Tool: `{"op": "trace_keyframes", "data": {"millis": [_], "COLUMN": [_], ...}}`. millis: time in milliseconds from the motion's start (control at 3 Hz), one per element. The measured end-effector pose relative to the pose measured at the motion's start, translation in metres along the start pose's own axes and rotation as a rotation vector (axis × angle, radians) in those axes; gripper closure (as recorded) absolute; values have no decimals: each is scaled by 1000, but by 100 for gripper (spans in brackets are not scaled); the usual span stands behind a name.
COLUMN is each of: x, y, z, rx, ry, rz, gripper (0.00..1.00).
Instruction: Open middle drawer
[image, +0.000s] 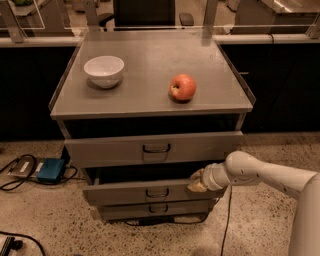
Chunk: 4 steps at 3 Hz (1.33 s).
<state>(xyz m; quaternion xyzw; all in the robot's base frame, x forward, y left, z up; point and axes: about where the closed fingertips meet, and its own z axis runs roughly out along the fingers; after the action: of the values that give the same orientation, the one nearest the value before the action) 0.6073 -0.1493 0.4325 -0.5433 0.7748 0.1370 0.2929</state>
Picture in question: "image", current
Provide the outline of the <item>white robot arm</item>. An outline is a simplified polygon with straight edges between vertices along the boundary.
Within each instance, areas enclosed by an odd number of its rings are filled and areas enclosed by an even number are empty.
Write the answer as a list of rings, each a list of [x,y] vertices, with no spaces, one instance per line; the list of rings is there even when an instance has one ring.
[[[258,160],[235,151],[190,177],[193,192],[263,182],[297,200],[288,256],[320,256],[320,173]]]

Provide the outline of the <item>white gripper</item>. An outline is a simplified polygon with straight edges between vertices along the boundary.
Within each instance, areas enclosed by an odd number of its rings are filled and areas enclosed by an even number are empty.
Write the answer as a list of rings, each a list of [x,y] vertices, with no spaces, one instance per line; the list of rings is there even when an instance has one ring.
[[[204,193],[207,189],[216,191],[230,185],[230,178],[224,163],[207,165],[205,168],[201,168],[194,172],[190,176],[190,179],[195,181],[192,181],[187,188],[190,191],[197,193]]]

